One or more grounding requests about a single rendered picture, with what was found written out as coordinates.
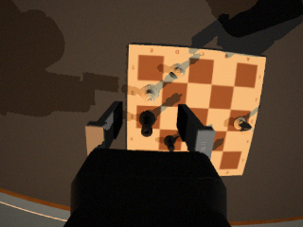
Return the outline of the orange and brown chessboard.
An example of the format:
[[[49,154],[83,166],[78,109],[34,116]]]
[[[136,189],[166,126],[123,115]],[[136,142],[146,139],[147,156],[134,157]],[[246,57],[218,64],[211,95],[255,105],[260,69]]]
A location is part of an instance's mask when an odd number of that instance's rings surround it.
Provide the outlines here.
[[[243,117],[254,129],[266,58],[239,53],[157,45],[129,44],[127,149],[188,151],[176,128],[178,104],[187,104],[204,126],[215,129],[210,161],[220,176],[242,175],[253,133],[241,135],[234,120]],[[169,70],[180,64],[182,78]],[[152,85],[158,97],[151,106],[141,96]],[[141,134],[139,116],[152,112],[152,135]]]

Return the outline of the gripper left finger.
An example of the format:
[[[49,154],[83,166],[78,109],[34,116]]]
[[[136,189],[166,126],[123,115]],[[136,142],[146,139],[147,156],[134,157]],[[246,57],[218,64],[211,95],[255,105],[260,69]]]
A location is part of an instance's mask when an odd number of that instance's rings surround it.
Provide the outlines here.
[[[110,148],[123,124],[123,102],[114,101],[98,121],[85,125],[87,155],[96,148]]]

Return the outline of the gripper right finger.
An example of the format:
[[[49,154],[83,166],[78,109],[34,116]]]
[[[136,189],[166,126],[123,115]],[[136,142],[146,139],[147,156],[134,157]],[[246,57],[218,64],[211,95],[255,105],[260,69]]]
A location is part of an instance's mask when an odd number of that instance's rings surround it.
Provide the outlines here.
[[[204,153],[211,159],[216,131],[204,126],[187,104],[178,104],[176,128],[188,151]]]

